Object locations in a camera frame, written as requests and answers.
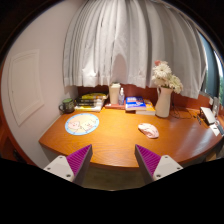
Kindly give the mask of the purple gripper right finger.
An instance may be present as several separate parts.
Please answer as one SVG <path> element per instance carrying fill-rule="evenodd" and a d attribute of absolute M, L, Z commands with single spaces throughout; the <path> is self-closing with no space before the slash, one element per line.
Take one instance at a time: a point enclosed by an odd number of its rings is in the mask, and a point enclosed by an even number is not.
<path fill-rule="evenodd" d="M 169 155 L 159 156 L 140 145 L 135 145 L 135 157 L 146 184 L 182 169 Z"/>

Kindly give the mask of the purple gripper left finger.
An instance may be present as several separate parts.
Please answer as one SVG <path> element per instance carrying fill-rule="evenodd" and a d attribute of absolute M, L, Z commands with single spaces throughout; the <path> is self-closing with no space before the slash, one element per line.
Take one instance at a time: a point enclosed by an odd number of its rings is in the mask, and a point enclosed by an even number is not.
<path fill-rule="evenodd" d="M 59 155 L 44 170 L 81 186 L 92 154 L 92 145 L 87 145 L 68 156 Z"/>

